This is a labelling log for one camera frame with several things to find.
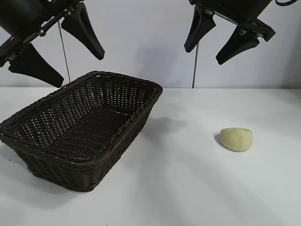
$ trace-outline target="screw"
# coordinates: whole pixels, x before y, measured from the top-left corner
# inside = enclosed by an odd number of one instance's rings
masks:
[[[242,29],[239,30],[239,34],[240,34],[240,35],[244,35],[245,33],[246,33],[246,30],[245,30],[245,29],[242,28]]]
[[[71,16],[72,12],[70,10],[64,10],[65,16]]]
[[[38,35],[39,35],[40,37],[44,37],[44,36],[46,35],[46,33],[44,32],[43,29],[41,29],[41,30],[38,31]]]

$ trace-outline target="metal rod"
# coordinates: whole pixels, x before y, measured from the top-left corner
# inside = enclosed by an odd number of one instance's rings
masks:
[[[196,46],[196,57],[194,59],[194,71],[193,71],[193,80],[192,80],[192,88],[193,89],[194,89],[194,85],[195,85],[195,81],[196,81],[197,64],[198,64],[198,43]]]
[[[69,82],[71,82],[68,63],[67,63],[67,56],[66,56],[66,51],[65,51],[65,45],[64,45],[64,41],[63,41],[62,29],[61,29],[61,24],[60,24],[59,21],[57,22],[57,25],[58,25],[58,30],[59,30],[60,36],[61,36],[61,42],[62,42],[62,47],[63,47],[63,52],[64,52],[64,58],[65,58],[65,63],[66,63],[66,68],[67,68],[68,79],[69,79]]]

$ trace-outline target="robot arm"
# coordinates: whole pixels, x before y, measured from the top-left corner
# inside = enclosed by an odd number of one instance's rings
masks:
[[[84,44],[97,59],[103,59],[104,49],[81,0],[1,0],[0,26],[11,37],[0,46],[0,67],[8,61],[11,72],[60,87],[63,77],[41,57],[31,41],[45,36],[62,18],[62,28]]]
[[[11,37],[0,46],[0,67],[9,62],[11,72],[25,74],[60,87],[62,76],[40,56],[31,41],[44,36],[62,18],[62,28],[84,44],[97,59],[103,59],[104,49],[93,31],[82,1],[1,0],[0,26]],[[195,11],[185,43],[186,51],[191,52],[202,37],[215,27],[214,15],[237,25],[226,45],[217,54],[219,64],[256,47],[259,37],[269,41],[275,32],[257,17],[271,1],[189,0],[195,5]],[[287,6],[297,0],[285,3],[275,1],[280,6]]]

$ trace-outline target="cable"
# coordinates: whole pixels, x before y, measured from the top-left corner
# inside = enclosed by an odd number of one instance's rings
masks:
[[[278,0],[275,0],[276,4],[279,5],[279,6],[289,6],[289,5],[292,5],[296,2],[297,0],[290,0],[290,1],[287,1],[287,2],[279,2]]]

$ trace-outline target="wicker basket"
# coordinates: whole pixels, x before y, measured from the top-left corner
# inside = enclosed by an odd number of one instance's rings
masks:
[[[91,72],[17,112],[0,139],[37,177],[92,191],[145,125],[162,87]]]

